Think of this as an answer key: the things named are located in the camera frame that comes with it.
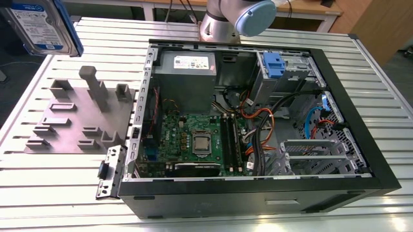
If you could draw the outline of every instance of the wooden table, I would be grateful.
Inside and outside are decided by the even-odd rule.
[[[170,0],[64,0],[66,2],[75,3],[91,3],[118,6],[134,6],[142,7],[145,11],[145,17],[147,21],[154,21],[154,9],[169,8]],[[292,0],[293,14],[292,18],[316,19],[321,20],[317,32],[329,32],[330,27],[336,21],[336,18],[342,14],[342,10],[334,3],[332,8],[320,4],[320,0]],[[207,0],[190,0],[195,11],[207,10]],[[183,6],[179,0],[173,0],[173,9],[183,10]],[[289,16],[289,4],[278,7],[277,17]]]

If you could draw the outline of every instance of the expansion slot bracket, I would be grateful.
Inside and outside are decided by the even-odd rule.
[[[113,146],[109,149],[106,159],[99,167],[99,186],[96,200],[118,200],[119,185],[122,180],[123,165],[127,148],[122,145]]]

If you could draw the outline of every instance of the sticker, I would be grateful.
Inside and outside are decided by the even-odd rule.
[[[246,163],[246,168],[253,170],[254,169],[254,163],[253,162],[248,162]]]
[[[32,43],[42,49],[60,50],[63,43],[48,21],[44,8],[34,4],[14,3],[11,11]]]
[[[209,69],[207,57],[175,56],[175,69]]]
[[[253,104],[254,104],[254,102],[253,102],[253,100],[252,100],[250,98],[248,98],[248,99],[245,100],[245,102],[246,102],[249,105],[253,105]]]
[[[326,11],[325,14],[326,15],[341,15],[340,12],[333,12],[333,11]]]

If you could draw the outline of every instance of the hard drive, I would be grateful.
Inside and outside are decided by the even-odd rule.
[[[32,55],[82,56],[83,46],[60,0],[15,0],[0,12]]]

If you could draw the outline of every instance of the aluminum slotted table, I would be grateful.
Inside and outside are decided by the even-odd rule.
[[[325,51],[403,189],[325,214],[141,220],[122,201],[96,201],[105,155],[24,154],[55,79],[86,87],[78,72],[95,66],[107,87],[139,89],[149,39],[198,40],[193,24],[82,18],[80,58],[48,56],[0,130],[0,229],[64,231],[412,231],[413,110],[357,39],[344,34],[268,30],[242,43]]]

